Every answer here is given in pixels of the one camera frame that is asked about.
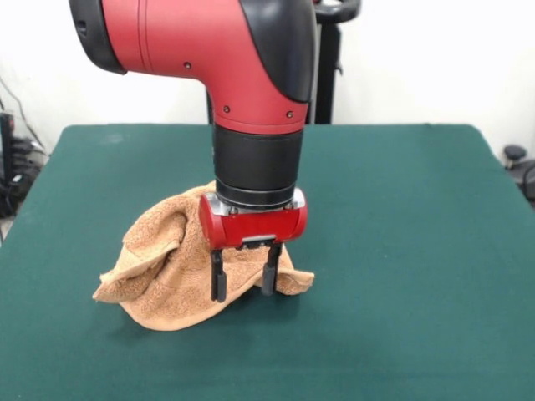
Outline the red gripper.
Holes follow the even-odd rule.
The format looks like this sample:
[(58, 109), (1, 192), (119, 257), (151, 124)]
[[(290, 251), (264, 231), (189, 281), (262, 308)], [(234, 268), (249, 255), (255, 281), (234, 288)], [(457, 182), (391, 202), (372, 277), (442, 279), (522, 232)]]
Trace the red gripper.
[(204, 237), (211, 251), (211, 299), (224, 302), (227, 297), (227, 275), (223, 269), (222, 250), (240, 248), (248, 243), (270, 243), (267, 262), (262, 272), (262, 294), (276, 291), (282, 244), (299, 238), (308, 220), (304, 193), (297, 188), (289, 204), (271, 210), (243, 209), (231, 206), (214, 192), (201, 196), (198, 211)]

